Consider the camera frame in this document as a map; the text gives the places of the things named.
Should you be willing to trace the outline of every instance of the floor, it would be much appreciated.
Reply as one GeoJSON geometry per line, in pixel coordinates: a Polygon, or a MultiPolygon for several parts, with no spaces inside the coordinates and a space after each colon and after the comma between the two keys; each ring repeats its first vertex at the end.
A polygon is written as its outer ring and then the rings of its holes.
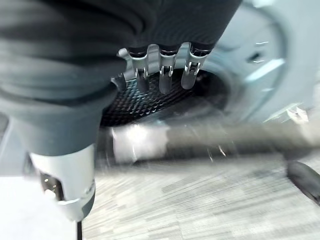
{"type": "MultiPolygon", "coordinates": [[[[320,118],[320,85],[312,118],[320,118]]],[[[211,174],[123,175],[96,179],[83,223],[87,240],[318,240],[320,207],[286,178],[279,154],[211,174]]],[[[301,160],[320,172],[320,152],[301,160]]],[[[72,240],[75,226],[40,184],[0,178],[0,239],[72,240]]]]}

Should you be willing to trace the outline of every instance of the gray carpet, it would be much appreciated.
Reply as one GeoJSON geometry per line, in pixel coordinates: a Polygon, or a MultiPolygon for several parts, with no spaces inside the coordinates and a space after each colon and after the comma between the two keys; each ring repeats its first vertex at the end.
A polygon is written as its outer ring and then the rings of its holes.
{"type": "MultiPolygon", "coordinates": [[[[320,171],[319,156],[315,152],[303,161],[320,171]]],[[[264,160],[259,167],[204,176],[97,179],[84,235],[88,240],[319,239],[320,207],[286,179],[280,156],[264,160]]]]}

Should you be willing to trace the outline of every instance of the white surface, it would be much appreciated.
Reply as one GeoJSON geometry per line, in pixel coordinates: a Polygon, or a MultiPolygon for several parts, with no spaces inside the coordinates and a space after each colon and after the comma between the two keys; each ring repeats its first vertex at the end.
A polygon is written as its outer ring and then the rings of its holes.
{"type": "Polygon", "coordinates": [[[0,177],[1,240],[73,240],[76,230],[44,196],[39,182],[0,177]]]}

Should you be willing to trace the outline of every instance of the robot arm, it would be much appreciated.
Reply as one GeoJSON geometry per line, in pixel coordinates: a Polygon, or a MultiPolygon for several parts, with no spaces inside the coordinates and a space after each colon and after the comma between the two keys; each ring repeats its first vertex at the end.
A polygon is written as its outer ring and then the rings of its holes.
{"type": "Polygon", "coordinates": [[[95,197],[94,157],[111,77],[127,48],[141,92],[148,45],[159,46],[160,91],[171,88],[175,54],[190,43],[181,86],[189,89],[240,0],[1,0],[0,110],[10,116],[44,192],[76,222],[95,197]]]}

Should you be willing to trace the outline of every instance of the black cable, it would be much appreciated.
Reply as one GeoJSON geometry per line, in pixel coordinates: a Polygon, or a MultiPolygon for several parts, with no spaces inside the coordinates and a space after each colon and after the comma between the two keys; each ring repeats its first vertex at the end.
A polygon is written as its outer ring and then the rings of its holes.
{"type": "Polygon", "coordinates": [[[82,222],[76,223],[76,240],[82,240],[82,222]]]}

